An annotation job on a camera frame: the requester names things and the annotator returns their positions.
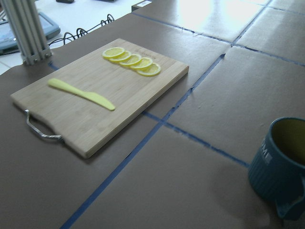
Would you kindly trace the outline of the dark blue ribbed mug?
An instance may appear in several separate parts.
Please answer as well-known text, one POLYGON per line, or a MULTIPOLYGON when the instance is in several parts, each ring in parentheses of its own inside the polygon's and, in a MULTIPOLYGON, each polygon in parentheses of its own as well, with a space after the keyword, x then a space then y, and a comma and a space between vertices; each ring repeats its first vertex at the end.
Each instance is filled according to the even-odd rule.
POLYGON ((273 203, 285 220, 298 220, 305 211, 305 121, 274 120, 248 170, 253 190, 273 203))

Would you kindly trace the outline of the aluminium frame post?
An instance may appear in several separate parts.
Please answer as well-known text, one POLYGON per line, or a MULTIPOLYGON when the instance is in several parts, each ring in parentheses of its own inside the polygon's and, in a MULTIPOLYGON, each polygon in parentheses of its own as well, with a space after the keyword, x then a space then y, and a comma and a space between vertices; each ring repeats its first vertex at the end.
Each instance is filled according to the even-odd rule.
POLYGON ((17 39, 24 64, 34 65, 52 56, 33 0, 0 2, 17 39))

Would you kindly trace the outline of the lemon slice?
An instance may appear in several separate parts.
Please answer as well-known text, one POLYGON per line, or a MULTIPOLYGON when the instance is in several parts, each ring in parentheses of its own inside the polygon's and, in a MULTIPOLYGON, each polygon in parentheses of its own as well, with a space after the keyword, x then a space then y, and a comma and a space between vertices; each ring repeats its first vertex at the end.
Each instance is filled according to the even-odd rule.
POLYGON ((122 62, 122 61, 126 61, 127 59, 129 59, 131 57, 131 52, 130 51, 125 51, 124 53, 122 53, 119 56, 116 57, 112 57, 109 59, 109 61, 111 62, 122 62))
POLYGON ((102 57, 109 59, 109 58, 114 58, 117 56, 120 56, 125 52, 125 49, 122 47, 112 47, 108 48, 102 53, 102 57))
POLYGON ((156 63, 152 63, 147 68, 137 70, 136 72, 142 76, 152 77, 158 75, 161 72, 161 67, 156 63))
POLYGON ((142 57, 140 61, 134 65, 131 65, 130 68, 134 70, 140 70, 149 67, 152 65, 153 60, 148 57, 142 57))
POLYGON ((126 60, 119 62, 122 66, 132 66, 137 64, 142 59, 142 56, 139 54, 131 54, 130 57, 126 60))

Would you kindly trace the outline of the yellow plastic knife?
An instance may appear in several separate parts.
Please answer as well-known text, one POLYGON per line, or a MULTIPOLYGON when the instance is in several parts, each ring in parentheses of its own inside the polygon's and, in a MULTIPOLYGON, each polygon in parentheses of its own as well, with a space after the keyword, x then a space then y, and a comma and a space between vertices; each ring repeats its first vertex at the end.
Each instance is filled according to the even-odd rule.
POLYGON ((82 90, 80 90, 62 80, 56 79, 56 78, 49 79, 48 85, 51 87, 57 88, 59 90, 77 95, 77 96, 84 98, 86 100, 89 100, 91 102, 94 102, 100 106, 105 107, 106 109, 108 109, 110 111, 115 110, 115 106, 113 103, 111 103, 108 99, 106 99, 105 97, 103 97, 97 93, 82 91, 82 90))

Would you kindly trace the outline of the teach pendant tablet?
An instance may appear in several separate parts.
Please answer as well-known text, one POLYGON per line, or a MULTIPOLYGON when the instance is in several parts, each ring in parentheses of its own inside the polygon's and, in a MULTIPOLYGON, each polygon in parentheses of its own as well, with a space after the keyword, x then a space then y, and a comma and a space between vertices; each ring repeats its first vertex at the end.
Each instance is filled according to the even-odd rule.
MULTIPOLYGON (((47 40, 57 36, 61 29, 53 20, 51 20, 44 13, 39 12, 39 19, 43 32, 47 40)), ((9 53, 18 52, 18 43, 13 30, 10 27, 8 20, 0 22, 0 54, 5 55, 9 53)))

